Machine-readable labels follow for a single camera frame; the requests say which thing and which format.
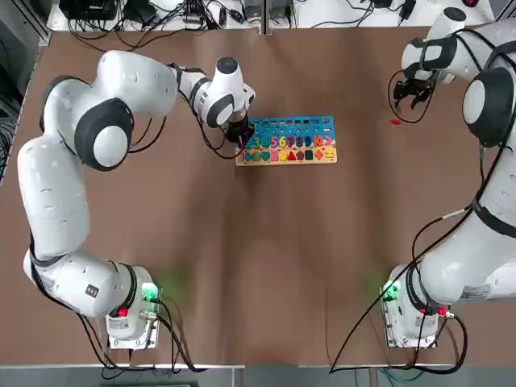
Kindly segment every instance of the number puzzle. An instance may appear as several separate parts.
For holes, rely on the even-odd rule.
[[[299,165],[337,162],[335,129],[332,117],[281,117],[249,119],[255,134],[236,165]]]

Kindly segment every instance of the table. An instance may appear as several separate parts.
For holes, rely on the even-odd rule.
[[[367,8],[368,2],[360,2],[360,0],[307,0],[305,2],[299,2],[293,0],[294,9],[296,12],[296,24],[298,28],[312,27],[315,24],[336,21],[336,22],[347,22],[357,20],[364,14],[363,10],[354,10],[350,4],[354,7],[365,7]],[[154,4],[166,10],[173,9],[181,0],[153,0]],[[239,0],[222,0],[222,4],[228,8],[232,8],[240,11],[241,5]],[[395,0],[395,3],[402,4],[402,0]],[[431,26],[437,16],[439,16],[443,9],[447,6],[454,6],[460,8],[466,13],[466,23],[468,25],[479,25],[483,23],[492,22],[494,20],[493,11],[489,5],[489,0],[480,0],[478,5],[474,8],[466,7],[461,0],[418,0],[416,7],[410,18],[403,22],[403,27],[417,27],[417,26]],[[216,20],[218,20],[218,9],[219,5],[216,2],[212,2],[209,5]],[[164,16],[166,12],[157,9],[159,16]],[[387,9],[375,9],[371,16],[367,17],[360,25],[362,27],[395,27],[398,25],[399,11],[392,12]],[[106,28],[110,29],[115,25],[117,20],[108,22]],[[350,24],[324,24],[321,27],[354,27],[356,23]],[[227,29],[241,29],[241,28],[252,28],[259,27],[259,23],[244,23],[240,24],[228,16],[227,18]],[[67,31],[68,22],[63,13],[60,11],[59,6],[54,4],[50,16],[48,17],[47,27],[53,31]],[[167,23],[163,31],[175,31],[180,30],[186,26],[181,18],[176,18],[173,21]],[[273,20],[271,22],[271,28],[288,28],[289,24],[286,19]],[[126,23],[126,29],[128,31],[139,31],[140,25],[134,23],[133,25]]]
[[[476,192],[477,143],[461,116],[465,82],[439,87],[420,124],[390,123],[387,82],[406,42],[426,33],[181,32],[139,50],[208,74],[220,56],[234,56],[256,91],[252,116],[335,120],[337,164],[236,168],[206,148],[194,117],[178,102],[150,150],[129,156],[112,173],[85,170],[87,248],[144,265],[161,284],[164,274],[175,273],[175,289],[166,294],[181,308],[196,364],[327,364],[325,332],[333,357],[392,267],[410,258],[416,231]],[[112,37],[99,44],[122,48]],[[304,59],[307,51],[312,60]],[[92,81],[100,55],[70,34],[52,36],[23,106],[14,155],[39,135],[50,80],[69,73]],[[137,120],[135,136],[145,123]],[[77,318],[44,299],[23,273],[28,227],[13,159],[1,198],[0,364],[96,363]],[[430,230],[418,250],[446,228]],[[514,301],[454,308],[469,331],[467,363],[514,365],[513,309]],[[158,348],[133,358],[166,364],[169,350],[161,330]],[[125,352],[115,358],[127,362]],[[408,359],[408,352],[393,351],[393,362]],[[452,363],[448,335],[439,348],[422,351],[420,361]],[[339,363],[387,363],[378,310]]]

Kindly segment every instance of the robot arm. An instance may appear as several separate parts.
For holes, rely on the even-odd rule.
[[[130,342],[145,345],[138,340],[152,325],[145,318],[150,311],[145,294],[149,289],[156,293],[156,287],[144,268],[103,260],[82,249],[89,234],[82,164],[103,172],[120,166],[131,144],[133,115],[167,115],[178,90],[210,127],[231,127],[225,130],[228,139],[233,135],[242,143],[252,135],[247,111],[254,91],[243,83],[234,59],[222,58],[210,81],[199,69],[112,51],[99,61],[93,84],[58,77],[49,85],[40,120],[44,133],[18,154],[20,191],[33,241],[23,261],[25,273],[77,313],[106,316],[118,347],[124,340],[126,347],[138,347]]]
[[[395,294],[384,300],[389,345],[393,347],[418,345],[420,310],[426,305],[516,296],[516,131],[512,128],[516,76],[513,67],[497,54],[516,58],[516,22],[509,19],[476,30],[496,46],[493,49],[474,33],[459,31],[464,24],[450,18],[458,15],[456,10],[446,13],[432,27],[430,39],[407,45],[403,73],[409,80],[443,80],[448,74],[470,80],[463,101],[466,126],[482,146],[503,148],[487,186],[471,205],[472,213],[422,258],[418,270],[409,269],[397,283]],[[402,269],[396,267],[390,279]],[[421,347],[435,337],[436,312],[425,319]]]

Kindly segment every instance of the colorful number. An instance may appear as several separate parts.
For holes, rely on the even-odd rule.
[[[322,147],[322,145],[323,145],[323,138],[322,138],[322,136],[320,136],[320,135],[315,135],[314,136],[314,145],[316,147]]]
[[[268,148],[268,146],[271,144],[271,139],[268,136],[263,136],[261,138],[261,146],[264,148]]]

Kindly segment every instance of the black cable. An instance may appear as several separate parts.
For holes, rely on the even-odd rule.
[[[489,175],[488,175],[488,180],[490,178],[490,174],[491,174],[492,171],[489,171]],[[372,310],[372,308],[385,296],[385,294],[387,293],[387,291],[391,288],[391,286],[393,285],[393,283],[397,280],[399,280],[403,274],[405,274],[405,272],[414,264],[416,264],[418,262],[418,260],[423,257],[427,252],[429,252],[432,248],[434,248],[435,246],[437,246],[438,244],[440,244],[441,242],[443,242],[448,236],[450,236],[457,228],[459,228],[459,226],[464,222],[464,220],[466,220],[466,218],[471,214],[472,210],[471,209],[468,209],[466,211],[466,214],[459,219],[459,221],[453,226],[451,227],[448,231],[446,231],[444,234],[442,234],[437,240],[435,240],[433,243],[431,243],[428,247],[426,247],[422,252],[420,252],[415,258],[412,259],[411,262],[409,262],[407,264],[406,267],[403,268],[402,271],[400,271],[400,273],[394,278],[392,279],[392,282],[389,286],[387,286],[381,293],[378,297],[376,297],[374,299],[374,301],[371,303],[371,305],[368,307],[368,309],[360,316],[360,318],[358,319],[358,321],[355,323],[355,325],[353,326],[353,328],[349,331],[349,333],[347,334],[346,336],[346,339],[344,340],[342,346],[340,347],[339,349],[339,352],[337,353],[337,356],[335,357],[334,361],[333,361],[333,364],[331,365],[331,368],[330,368],[330,374],[334,373],[334,372],[338,372],[338,371],[346,371],[348,370],[349,368],[335,368],[335,366],[337,365],[337,361],[339,361],[339,358],[344,350],[344,348],[346,347],[347,345],[347,342],[349,341],[349,339],[353,336],[353,333],[355,333],[356,329],[358,328],[358,326],[362,323],[362,321],[364,321],[364,319],[366,318],[366,316],[369,314],[369,312]],[[425,226],[423,226],[422,229],[427,229],[428,227],[430,227],[430,225],[432,224],[436,224],[438,222],[440,222],[441,220],[444,220],[445,218],[443,216],[439,217],[439,218],[436,218],[432,221],[430,221],[429,223],[427,223]]]
[[[466,43],[466,41],[464,40],[464,38],[460,35],[454,35],[457,40],[459,40],[462,45],[464,46],[464,48],[466,48],[466,51],[468,52],[469,56],[471,57],[471,59],[473,60],[473,63],[475,64],[476,66],[476,69],[480,72],[482,71],[482,66],[480,63],[478,63],[478,59],[475,57],[475,55],[473,54],[473,51],[472,49],[469,47],[469,45]]]
[[[164,125],[166,122],[167,122],[167,118],[165,117],[165,118],[163,118],[163,122],[161,123],[160,129],[156,133],[156,136],[154,137],[154,139],[152,139],[152,141],[150,143],[148,143],[147,145],[144,145],[143,147],[138,148],[138,149],[129,149],[129,151],[127,151],[127,153],[140,153],[140,152],[145,151],[146,149],[149,149],[160,138],[161,132],[163,131],[163,128],[164,128]]]
[[[387,8],[387,9],[391,10],[392,12],[398,12],[404,5],[405,5],[405,3],[401,4],[400,6],[397,6],[394,9],[392,9],[392,8]]]
[[[178,90],[178,91],[179,91],[179,94],[185,100],[185,102],[189,103],[188,102],[188,98],[185,96],[185,94],[182,91],[180,91],[180,90]],[[238,153],[236,153],[234,156],[224,156],[223,154],[219,153],[218,150],[220,148],[222,148],[223,145],[226,143],[226,136],[224,135],[223,141],[222,141],[222,143],[218,147],[214,147],[213,144],[210,142],[210,139],[208,139],[208,136],[204,132],[204,126],[202,125],[201,117],[198,116],[198,114],[195,112],[194,109],[191,109],[191,111],[192,111],[192,114],[193,114],[193,116],[195,117],[195,119],[197,121],[197,124],[198,124],[199,128],[201,129],[201,135],[202,135],[202,139],[204,140],[204,144],[206,144],[206,146],[209,149],[211,149],[211,151],[213,151],[213,153],[215,155],[217,155],[218,157],[220,157],[221,159],[224,159],[224,160],[234,160],[234,159],[236,159],[238,156],[240,156],[242,154],[243,150],[245,149],[245,144],[240,144],[240,151]]]
[[[346,0],[347,4],[353,9],[353,10],[369,10],[369,7],[363,8],[362,6],[353,6],[352,3],[349,0]]]
[[[390,78],[389,80],[389,84],[387,85],[387,98],[389,99],[389,107],[390,107],[390,110],[393,112],[393,114],[398,118],[400,119],[401,121],[403,121],[404,123],[419,123],[423,117],[425,116],[425,114],[427,113],[428,111],[428,107],[430,107],[430,103],[432,102],[432,98],[434,97],[434,92],[435,92],[435,85],[436,85],[436,82],[437,80],[433,80],[430,84],[430,88],[431,88],[431,94],[430,94],[430,97],[428,98],[428,102],[427,104],[425,105],[425,109],[423,110],[423,112],[421,113],[421,116],[419,116],[418,119],[415,119],[415,120],[410,120],[410,119],[405,119],[403,118],[402,116],[400,116],[400,114],[398,112],[396,112],[396,110],[394,109],[394,106],[393,104],[391,103],[391,100],[390,100],[390,95],[391,95],[391,85],[393,84],[393,80],[394,78],[399,74],[399,73],[402,73],[403,70],[398,70],[397,72],[395,72],[393,74],[393,76]]]
[[[164,310],[167,313],[167,316],[169,317],[170,329],[173,330],[174,328],[173,328],[172,315],[170,314],[170,310],[168,307],[164,308]],[[171,356],[171,360],[170,360],[170,369],[172,370],[172,374],[177,375],[181,370],[174,369],[174,366],[176,365],[176,361],[174,359],[174,340],[171,340],[171,346],[172,346],[172,351],[171,351],[172,356]]]
[[[460,353],[460,357],[457,360],[456,364],[453,367],[448,368],[448,369],[433,369],[433,368],[421,367],[421,366],[417,366],[417,365],[414,366],[414,369],[417,369],[419,371],[428,372],[428,373],[433,373],[435,375],[450,375],[454,372],[457,372],[462,367],[462,365],[464,364],[464,360],[466,359],[466,355],[468,353],[468,330],[466,329],[464,322],[462,321],[462,319],[460,319],[459,316],[456,315],[453,319],[459,323],[460,329],[462,330],[462,337],[463,337],[462,351]]]
[[[170,315],[170,310],[167,307],[167,305],[162,301],[160,301],[160,305],[162,305],[164,307],[165,311],[167,312],[167,315]],[[181,357],[185,361],[185,364],[188,366],[188,369],[190,371],[196,372],[196,373],[207,371],[207,368],[195,367],[195,365],[192,363],[192,360],[186,355],[185,350],[183,349],[183,346],[181,344],[181,341],[178,339],[176,332],[174,331],[174,329],[172,329],[172,326],[169,324],[169,322],[167,322],[167,320],[165,320],[164,318],[162,318],[159,315],[157,316],[157,319],[160,323],[162,323],[169,330],[170,335],[172,336],[172,340],[176,343],[177,348],[178,348],[179,352],[181,353]]]
[[[482,146],[482,143],[479,144],[479,161],[480,161],[480,173],[481,173],[481,181],[482,185],[485,183],[485,175],[484,175],[484,147]]]
[[[362,18],[362,20],[360,20],[355,27],[360,27],[360,25],[364,22],[364,20],[366,20],[369,16],[372,15],[372,13],[374,12],[374,3],[373,2],[370,2],[370,6],[369,6],[369,13],[364,15],[364,17]]]
[[[419,348],[421,347],[422,328],[423,328],[423,326],[425,324],[425,318],[427,318],[427,311],[428,311],[428,306],[429,305],[430,305],[430,303],[427,301],[427,305],[425,307],[425,311],[422,314],[421,326],[419,327],[418,345],[416,346],[416,349],[414,351],[414,357],[412,358],[412,361],[408,362],[407,364],[405,364],[405,365],[403,365],[401,367],[391,366],[390,368],[402,369],[402,370],[405,370],[405,371],[409,371],[409,370],[413,369],[414,366],[416,365],[416,363],[418,362]]]
[[[367,17],[369,17],[372,13],[372,10],[374,10],[374,7],[371,8],[371,7],[368,7],[368,8],[364,8],[365,9],[365,12],[362,16],[360,16],[357,20],[350,20],[348,22],[333,22],[333,21],[328,21],[328,22],[321,22],[321,23],[317,23],[315,24],[314,26],[310,27],[310,28],[316,28],[316,27],[319,27],[319,26],[322,26],[323,24],[338,24],[338,25],[345,25],[345,24],[353,24],[353,23],[358,23],[358,25],[360,25],[360,23],[362,23],[364,21],[364,19],[366,19]]]
[[[144,133],[142,134],[142,136],[138,139],[138,141],[136,141],[135,143],[131,144],[131,146],[129,147],[129,150],[131,150],[132,148],[134,148],[136,145],[138,145],[139,143],[142,142],[142,140],[145,138],[145,136],[147,135],[148,133],[148,130],[150,129],[151,127],[151,123],[152,123],[152,118],[148,119],[148,124],[147,124],[147,127],[145,128],[145,131]]]
[[[475,35],[477,36],[479,39],[481,39],[486,45],[488,45],[491,49],[495,49],[495,45],[493,43],[491,43],[489,40],[487,40],[482,34],[480,34],[479,32],[477,31],[474,31],[474,30],[470,30],[468,28],[464,28],[464,29],[461,29],[461,30],[458,30],[456,31],[453,35],[455,35],[457,38],[459,37],[457,34],[459,32],[469,32],[471,33],[472,35]],[[466,48],[466,50],[468,51],[469,55],[471,56],[473,62],[475,63],[476,67],[479,69],[479,71],[482,70],[480,64],[478,63],[478,60],[476,59],[476,57],[473,55],[472,53],[472,50],[471,48],[466,44],[465,40],[463,40],[462,38],[459,39],[460,42],[464,45],[464,47]],[[497,56],[502,56],[502,58],[512,67],[512,69],[516,72],[516,64],[514,63],[514,61],[507,55],[505,54],[504,52],[497,52],[495,53],[495,55],[491,56],[490,57],[490,60],[488,61],[488,63],[485,64],[485,67],[484,69],[488,69],[489,68],[489,65],[493,62],[494,59],[496,59]],[[481,148],[481,176],[482,176],[482,184],[481,184],[481,187],[479,188],[478,192],[476,193],[476,198],[479,199],[481,197],[481,195],[484,193],[484,190],[485,190],[485,187],[487,186],[487,184],[489,183],[489,180],[493,174],[493,171],[494,169],[496,168],[497,166],[497,163],[498,161],[500,160],[501,158],[501,154],[503,153],[503,150],[506,148],[506,145],[507,145],[507,141],[510,137],[510,133],[512,131],[512,127],[514,125],[514,121],[516,119],[516,107],[513,109],[512,111],[512,114],[511,114],[511,118],[510,118],[510,123],[509,123],[509,127],[508,127],[508,130],[507,130],[507,135],[506,137],[504,138],[504,140],[502,141],[502,143],[500,144],[500,148],[498,149],[498,153],[495,157],[495,160],[494,162],[492,163],[491,165],[491,168],[489,169],[489,172],[488,172],[488,176],[485,178],[484,177],[484,171],[483,171],[483,154],[482,154],[482,148]],[[471,210],[469,209],[468,210],[468,213],[460,220],[460,223],[463,221],[463,219],[465,219],[468,214],[471,213]],[[423,372],[428,372],[428,373],[434,373],[434,374],[438,374],[438,375],[448,375],[448,374],[451,374],[451,373],[454,373],[456,372],[457,370],[460,369],[460,367],[464,364],[464,360],[465,360],[465,357],[467,355],[467,352],[468,352],[468,331],[466,329],[466,326],[464,325],[464,322],[458,317],[458,316],[455,316],[455,319],[457,320],[457,322],[459,323],[460,325],[460,328],[462,329],[462,332],[463,332],[463,347],[462,347],[462,351],[461,351],[461,354],[460,354],[460,358],[457,360],[456,364],[452,367],[452,368],[449,368],[449,369],[433,369],[433,368],[428,368],[428,367],[419,367],[419,366],[414,366],[412,367],[413,369],[417,369],[419,371],[423,371]],[[446,321],[443,323],[443,325],[441,326],[441,329],[439,330],[438,332],[438,335],[439,333],[442,331],[442,329],[444,328],[444,325],[446,324]],[[415,362],[417,361],[417,355],[414,356],[414,360],[413,360],[413,363],[415,364]]]

